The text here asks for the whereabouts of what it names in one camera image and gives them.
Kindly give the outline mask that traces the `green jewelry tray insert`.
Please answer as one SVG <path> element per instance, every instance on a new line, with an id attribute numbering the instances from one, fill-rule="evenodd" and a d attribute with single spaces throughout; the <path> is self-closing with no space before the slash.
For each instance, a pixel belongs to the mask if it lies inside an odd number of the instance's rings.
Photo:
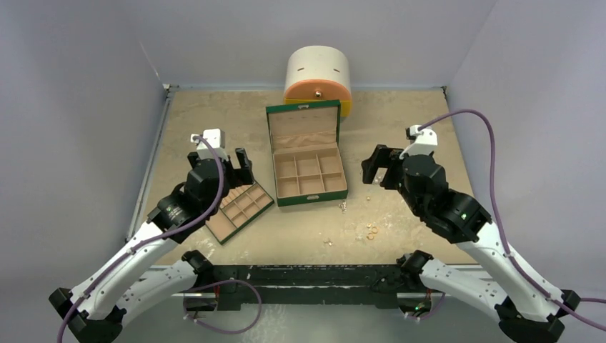
<path id="1" fill-rule="evenodd" d="M 231 189 L 217 213 L 206 221 L 208 230 L 224 245 L 274 204 L 273 198 L 258 183 Z"/>

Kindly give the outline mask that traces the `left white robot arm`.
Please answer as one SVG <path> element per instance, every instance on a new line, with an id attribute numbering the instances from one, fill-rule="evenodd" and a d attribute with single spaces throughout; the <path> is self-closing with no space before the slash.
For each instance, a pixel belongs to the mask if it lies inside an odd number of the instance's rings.
<path id="1" fill-rule="evenodd" d="M 188 154 L 191 169 L 185 181 L 158 201 L 136 234 L 81 284 L 50 294 L 49 302 L 62 318 L 57 342 L 66 330 L 78 342 L 113 342 L 128 323 L 174 293 L 209 289 L 217 295 L 235 284 L 231 277 L 216 278 L 214 265 L 197 250 L 159 274 L 144 273 L 217 214 L 231 190 L 253 184 L 245 149 L 238 148 L 236 156 L 238 168 L 220 148 Z"/>

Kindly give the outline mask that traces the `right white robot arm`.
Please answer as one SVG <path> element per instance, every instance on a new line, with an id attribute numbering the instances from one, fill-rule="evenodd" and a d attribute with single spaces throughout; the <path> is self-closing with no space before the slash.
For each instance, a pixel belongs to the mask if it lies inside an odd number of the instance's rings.
<path id="1" fill-rule="evenodd" d="M 557 342 L 565 330 L 567 306 L 576 310 L 580 296 L 559 289 L 537 273 L 499 234 L 488 211 L 472 196 L 450 189 L 445 169 L 432 154 L 410 155 L 383 144 L 361 163 L 362 181 L 370 184 L 379 168 L 381 187 L 395 190 L 437 236 L 470 255 L 490 275 L 486 282 L 447 267 L 416 250 L 401 265 L 403 285 L 440 290 L 494 319 L 514 342 Z"/>

